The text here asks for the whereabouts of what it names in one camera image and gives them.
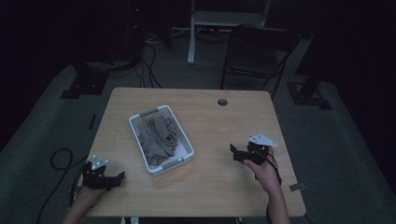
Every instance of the table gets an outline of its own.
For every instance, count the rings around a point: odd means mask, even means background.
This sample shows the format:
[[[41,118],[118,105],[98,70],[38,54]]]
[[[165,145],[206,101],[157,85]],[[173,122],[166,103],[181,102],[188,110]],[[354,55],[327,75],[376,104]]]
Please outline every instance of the table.
[[[266,0],[262,13],[219,12],[195,10],[195,0],[191,0],[191,32],[187,63],[193,64],[195,61],[195,25],[232,27],[247,23],[264,27],[270,5],[271,0]]]
[[[228,104],[218,104],[224,98]],[[128,118],[169,105],[194,155],[191,161],[153,176],[143,161]],[[265,216],[266,193],[254,174],[233,160],[230,143],[245,150],[248,137],[265,133],[278,142],[275,157],[289,214],[302,216],[304,201],[271,97],[264,91],[116,88],[92,144],[92,155],[108,159],[105,175],[125,171],[119,188],[90,210],[95,217],[256,217]]]

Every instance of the white plastic bin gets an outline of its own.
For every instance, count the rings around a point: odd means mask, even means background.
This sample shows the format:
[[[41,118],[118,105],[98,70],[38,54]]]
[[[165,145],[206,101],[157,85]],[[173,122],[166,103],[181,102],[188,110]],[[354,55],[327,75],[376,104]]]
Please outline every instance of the white plastic bin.
[[[149,165],[146,160],[144,150],[143,150],[141,143],[139,141],[139,138],[138,138],[138,135],[140,134],[138,127],[139,127],[139,124],[141,122],[144,122],[145,119],[148,119],[148,118],[151,118],[151,117],[154,117],[157,115],[163,115],[167,118],[170,118],[174,122],[175,126],[177,127],[178,141],[177,141],[177,148],[175,150],[175,156],[169,157],[160,166],[153,166],[153,165]],[[175,167],[178,167],[179,165],[184,164],[187,161],[191,160],[191,156],[194,154],[194,149],[192,148],[189,139],[187,138],[186,134],[184,134],[174,113],[172,112],[171,108],[168,105],[161,105],[161,106],[151,109],[149,111],[133,115],[129,118],[129,122],[131,124],[132,130],[134,131],[134,137],[136,138],[136,141],[137,141],[137,143],[140,147],[140,150],[142,152],[143,160],[145,161],[148,171],[152,175],[161,175],[161,174],[163,174],[169,170],[172,170]]]

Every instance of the crumpled cloth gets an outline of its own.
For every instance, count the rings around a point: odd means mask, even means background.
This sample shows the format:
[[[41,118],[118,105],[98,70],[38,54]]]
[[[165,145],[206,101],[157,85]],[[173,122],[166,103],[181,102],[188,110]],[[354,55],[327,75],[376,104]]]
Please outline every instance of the crumpled cloth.
[[[175,156],[177,128],[174,122],[163,115],[145,119],[139,127],[139,141],[149,165],[159,166]]]

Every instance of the hand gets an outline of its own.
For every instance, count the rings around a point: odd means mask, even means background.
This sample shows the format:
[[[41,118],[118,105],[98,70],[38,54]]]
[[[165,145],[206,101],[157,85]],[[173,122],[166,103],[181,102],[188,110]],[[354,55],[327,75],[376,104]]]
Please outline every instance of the hand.
[[[64,218],[63,224],[78,223],[88,209],[100,201],[105,191],[106,189],[90,189],[87,187],[80,190],[69,212]]]
[[[274,156],[274,150],[272,147],[269,147],[268,153]],[[267,159],[271,163],[276,164],[273,157],[267,156]],[[263,162],[260,166],[250,160],[244,160],[244,164],[254,172],[260,184],[262,185],[262,188],[268,194],[279,192],[280,185],[277,179],[276,170],[268,163],[268,161]]]

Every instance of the metal chair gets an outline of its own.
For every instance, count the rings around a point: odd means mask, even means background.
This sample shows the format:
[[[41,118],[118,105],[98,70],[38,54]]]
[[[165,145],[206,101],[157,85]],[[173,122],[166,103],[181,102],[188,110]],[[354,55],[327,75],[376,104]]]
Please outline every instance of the metal chair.
[[[251,24],[235,26],[230,34],[220,88],[223,89],[225,76],[229,73],[263,78],[263,85],[277,76],[271,95],[274,100],[286,60],[299,42],[300,36],[292,31]]]

